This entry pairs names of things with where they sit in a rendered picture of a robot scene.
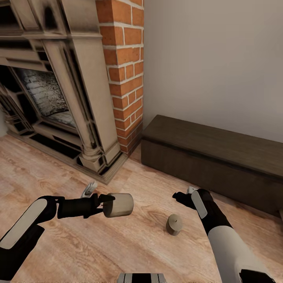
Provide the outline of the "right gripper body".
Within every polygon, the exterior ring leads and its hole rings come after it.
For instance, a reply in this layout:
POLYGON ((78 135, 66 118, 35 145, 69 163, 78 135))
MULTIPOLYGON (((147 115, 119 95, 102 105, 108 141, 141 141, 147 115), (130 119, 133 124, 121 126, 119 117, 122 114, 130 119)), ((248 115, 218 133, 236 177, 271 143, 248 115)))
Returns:
POLYGON ((192 194, 184 194, 184 193, 179 191, 178 194, 177 194, 177 197, 176 197, 176 201, 184 204, 187 207, 190 207, 190 208, 196 210, 195 206, 193 207, 192 205, 190 205, 188 203, 188 198, 187 198, 188 195, 192 195, 192 194))

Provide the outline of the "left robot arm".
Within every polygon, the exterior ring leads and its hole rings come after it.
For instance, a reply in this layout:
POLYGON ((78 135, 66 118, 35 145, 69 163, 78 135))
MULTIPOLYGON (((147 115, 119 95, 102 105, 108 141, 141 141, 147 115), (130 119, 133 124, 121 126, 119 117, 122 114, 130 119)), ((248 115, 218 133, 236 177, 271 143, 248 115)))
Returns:
POLYGON ((81 198, 66 200, 58 196, 42 196, 34 201, 23 213, 15 225, 0 239, 0 283, 10 283, 18 269, 37 244, 44 232, 38 223, 57 218, 78 217, 84 219, 103 212, 98 208, 103 202, 115 200, 114 196, 97 193, 90 196, 98 186, 90 182, 83 191, 81 198))

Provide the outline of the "pillar candle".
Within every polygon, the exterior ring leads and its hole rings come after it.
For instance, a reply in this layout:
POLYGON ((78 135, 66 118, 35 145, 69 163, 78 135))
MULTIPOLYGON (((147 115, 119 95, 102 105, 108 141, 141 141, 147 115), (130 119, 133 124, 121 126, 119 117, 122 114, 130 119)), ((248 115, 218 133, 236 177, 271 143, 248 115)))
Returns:
POLYGON ((128 216, 134 208, 134 200, 129 193, 109 193, 115 200, 103 202, 103 213, 107 218, 128 216))
POLYGON ((170 235, 178 235, 183 229, 183 221, 176 214, 170 215, 166 223, 166 229, 170 235))

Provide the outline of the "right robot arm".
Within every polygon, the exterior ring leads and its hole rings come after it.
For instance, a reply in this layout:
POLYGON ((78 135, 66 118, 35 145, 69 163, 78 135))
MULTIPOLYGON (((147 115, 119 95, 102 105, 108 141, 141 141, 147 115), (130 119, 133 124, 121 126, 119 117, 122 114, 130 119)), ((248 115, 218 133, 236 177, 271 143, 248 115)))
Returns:
POLYGON ((222 283, 276 283, 266 267, 239 238, 208 191, 189 186, 186 194, 179 191, 173 198, 197 210, 214 252, 222 283))

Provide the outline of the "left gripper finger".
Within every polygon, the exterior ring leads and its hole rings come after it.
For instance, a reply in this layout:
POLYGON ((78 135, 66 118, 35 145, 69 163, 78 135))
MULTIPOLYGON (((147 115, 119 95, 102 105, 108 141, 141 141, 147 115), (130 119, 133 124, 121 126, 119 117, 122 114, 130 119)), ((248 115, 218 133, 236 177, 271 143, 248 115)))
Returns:
POLYGON ((103 212, 103 208, 97 208, 91 215, 103 212))
POLYGON ((111 195, 101 194, 98 198, 99 205, 102 204, 103 202, 108 202, 108 201, 112 201, 112 200, 115 200, 115 197, 111 196, 111 195))

